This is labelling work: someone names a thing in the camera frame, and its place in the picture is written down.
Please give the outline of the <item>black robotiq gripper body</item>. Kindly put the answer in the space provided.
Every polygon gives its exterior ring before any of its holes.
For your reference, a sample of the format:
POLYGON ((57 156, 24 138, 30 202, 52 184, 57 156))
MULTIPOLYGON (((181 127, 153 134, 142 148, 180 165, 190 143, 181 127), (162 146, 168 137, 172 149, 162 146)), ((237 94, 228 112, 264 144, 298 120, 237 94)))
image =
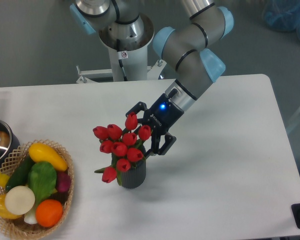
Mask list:
POLYGON ((141 124, 150 126, 157 136, 163 136, 183 114, 184 111, 175 106, 168 95, 163 93, 149 109, 144 111, 141 124))

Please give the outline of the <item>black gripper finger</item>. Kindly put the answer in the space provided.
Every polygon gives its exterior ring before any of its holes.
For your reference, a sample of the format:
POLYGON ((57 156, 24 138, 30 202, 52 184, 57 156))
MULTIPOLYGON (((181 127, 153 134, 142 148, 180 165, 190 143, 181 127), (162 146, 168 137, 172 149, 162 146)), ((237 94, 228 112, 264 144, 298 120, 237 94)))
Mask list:
POLYGON ((125 124, 126 125, 137 125, 137 124, 142 124, 145 125, 147 123, 146 120, 143 118, 138 118, 137 114, 140 111, 145 111, 147 108, 146 104, 144 102, 138 102, 134 107, 132 107, 127 113, 126 113, 126 120, 125 124))
POLYGON ((166 132, 164 135, 164 143, 162 146, 160 146, 161 142, 161 135, 159 135, 157 132, 153 132, 151 135, 151 146, 150 149, 148 149, 145 152, 145 159, 149 158, 150 156, 154 155, 165 155, 168 150, 172 147, 172 145, 176 142, 177 138, 173 135, 171 135, 169 132, 166 132))

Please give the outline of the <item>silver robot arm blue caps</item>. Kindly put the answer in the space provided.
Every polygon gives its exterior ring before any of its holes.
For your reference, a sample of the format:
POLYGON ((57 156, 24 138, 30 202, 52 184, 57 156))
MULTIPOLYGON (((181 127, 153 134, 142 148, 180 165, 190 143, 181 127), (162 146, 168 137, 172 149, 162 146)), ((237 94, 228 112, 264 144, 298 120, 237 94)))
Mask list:
POLYGON ((209 46, 224 38, 234 26, 232 13, 212 0, 182 1, 190 24, 177 31, 154 31, 151 20, 139 10, 137 0, 76 0, 70 12, 87 34, 98 33, 107 47, 115 82, 145 80, 148 45, 177 73, 176 80, 151 107, 139 102, 132 112, 152 129, 147 156, 164 155, 176 141, 169 128, 223 74, 224 63, 209 46))

